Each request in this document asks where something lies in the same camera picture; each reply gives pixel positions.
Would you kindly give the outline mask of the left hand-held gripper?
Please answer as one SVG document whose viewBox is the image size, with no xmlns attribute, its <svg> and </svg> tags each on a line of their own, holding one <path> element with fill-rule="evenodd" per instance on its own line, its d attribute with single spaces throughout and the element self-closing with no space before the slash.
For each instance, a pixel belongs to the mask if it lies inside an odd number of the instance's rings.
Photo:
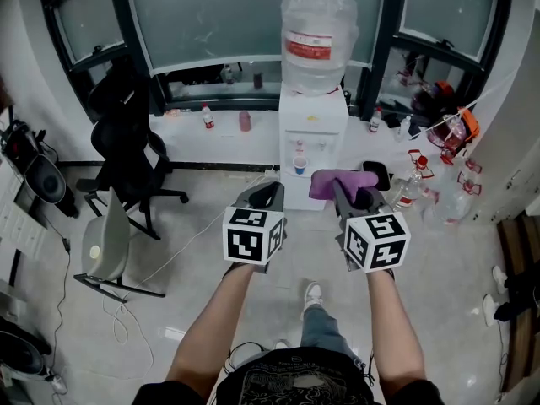
<svg viewBox="0 0 540 405">
<path fill-rule="evenodd" d="M 272 182 L 243 191 L 227 207 L 222 222 L 224 260 L 251 264 L 266 273 L 270 260 L 281 250 L 286 238 L 284 185 Z"/>
</svg>

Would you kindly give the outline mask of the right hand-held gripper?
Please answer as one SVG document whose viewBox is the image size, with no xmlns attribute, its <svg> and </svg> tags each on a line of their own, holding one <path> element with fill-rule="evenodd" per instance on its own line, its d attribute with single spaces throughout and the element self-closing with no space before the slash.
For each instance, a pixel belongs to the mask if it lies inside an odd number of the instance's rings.
<svg viewBox="0 0 540 405">
<path fill-rule="evenodd" d="M 373 273 L 403 264 L 411 233 L 402 213 L 393 211 L 382 193 L 369 188 L 370 211 L 353 208 L 343 184 L 334 179 L 334 206 L 342 233 L 336 238 L 350 272 Z"/>
</svg>

